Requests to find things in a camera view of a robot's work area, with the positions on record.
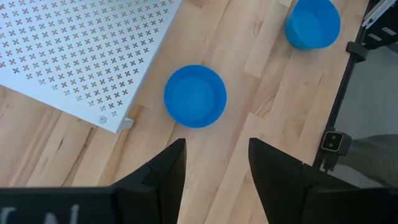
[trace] white metal sheet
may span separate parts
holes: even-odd
[[[0,84],[116,133],[180,3],[2,0]]]

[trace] black bracket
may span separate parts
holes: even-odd
[[[339,156],[347,156],[351,140],[351,136],[327,127],[323,133],[313,166],[320,169],[323,163],[325,172],[333,171]]]
[[[346,51],[353,54],[356,62],[363,62],[368,56],[368,50],[365,47],[352,41],[348,42]]]

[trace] gray floor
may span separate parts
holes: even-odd
[[[398,54],[382,47],[356,64],[335,128],[353,139],[398,134]],[[380,186],[342,165],[330,174],[358,187]]]

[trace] blue bowl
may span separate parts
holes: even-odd
[[[167,81],[164,104],[176,122],[189,128],[203,128],[223,113],[227,94],[222,79],[213,70],[189,65]]]
[[[285,33],[298,49],[322,49],[337,39],[340,24],[338,11],[329,0],[298,0],[285,24]]]

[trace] wood grain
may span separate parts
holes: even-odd
[[[109,185],[177,138],[187,139],[179,223],[267,223],[248,164],[258,137],[309,164],[330,114],[367,0],[333,0],[341,34],[301,52],[285,38],[292,0],[185,1],[117,135],[0,88],[0,186]],[[163,105],[170,74],[188,64],[219,73],[228,91],[210,127],[175,123]]]

